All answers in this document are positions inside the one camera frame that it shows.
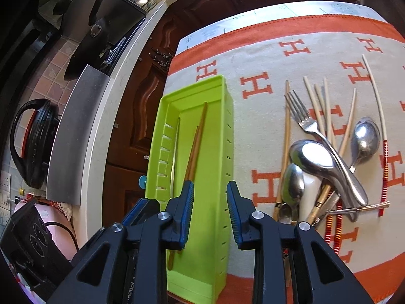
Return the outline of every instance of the electrical outlet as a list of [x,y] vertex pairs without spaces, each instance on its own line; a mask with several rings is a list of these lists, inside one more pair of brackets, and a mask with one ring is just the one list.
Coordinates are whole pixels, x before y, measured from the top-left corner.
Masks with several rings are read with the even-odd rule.
[[0,207],[10,210],[10,193],[0,189]]
[[10,211],[0,207],[0,224],[6,225],[10,219]]
[[10,192],[11,175],[1,171],[0,189]]

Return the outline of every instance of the fork tines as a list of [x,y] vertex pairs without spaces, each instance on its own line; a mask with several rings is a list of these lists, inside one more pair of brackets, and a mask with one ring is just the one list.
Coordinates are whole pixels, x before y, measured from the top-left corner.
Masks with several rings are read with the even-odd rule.
[[292,92],[290,91],[284,95],[284,97],[286,98],[290,111],[297,122],[303,122],[311,118],[309,111],[305,108],[305,105],[298,97],[295,90]]

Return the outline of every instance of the tiled wall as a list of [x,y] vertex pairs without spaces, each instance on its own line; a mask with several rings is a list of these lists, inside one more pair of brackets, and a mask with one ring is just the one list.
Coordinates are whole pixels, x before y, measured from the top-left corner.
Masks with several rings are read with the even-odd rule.
[[[58,105],[59,114],[63,113],[77,81],[65,81],[63,80],[63,76],[67,64],[69,63],[70,56],[73,54],[77,46],[78,43],[74,41],[66,38],[59,39],[47,55],[46,59],[36,70],[31,81],[28,83],[19,102],[18,109],[29,100],[48,98]],[[16,151],[20,156],[24,135],[32,113],[33,110],[27,110],[23,113],[15,132],[14,144]],[[13,159],[11,158],[9,138],[10,136],[8,136],[5,151],[3,153],[3,163],[1,167],[2,170],[11,174],[10,197],[14,198],[19,194],[21,188],[29,189],[29,187],[24,183],[21,175],[15,167]]]

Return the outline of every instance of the metal screw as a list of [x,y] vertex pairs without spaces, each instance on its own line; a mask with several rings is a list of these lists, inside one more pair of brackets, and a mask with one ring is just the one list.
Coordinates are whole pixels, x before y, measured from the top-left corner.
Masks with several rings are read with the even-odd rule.
[[303,231],[308,231],[311,228],[311,225],[309,225],[307,222],[301,222],[298,224],[298,227]]
[[256,210],[255,212],[252,212],[252,217],[254,219],[262,219],[264,216],[265,216],[264,213],[262,213],[259,210]]
[[166,220],[170,217],[170,214],[168,212],[160,212],[157,214],[157,218],[160,220]]
[[120,232],[123,228],[124,228],[124,226],[121,223],[114,223],[111,226],[111,229],[113,232]]

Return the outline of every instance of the blue round knob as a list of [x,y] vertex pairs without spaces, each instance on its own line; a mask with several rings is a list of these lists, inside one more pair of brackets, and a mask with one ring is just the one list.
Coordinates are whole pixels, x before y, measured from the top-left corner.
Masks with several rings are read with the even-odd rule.
[[145,176],[145,175],[142,175],[141,177],[139,177],[138,183],[139,183],[139,187],[140,187],[142,190],[145,190],[145,189],[146,189],[146,176]]

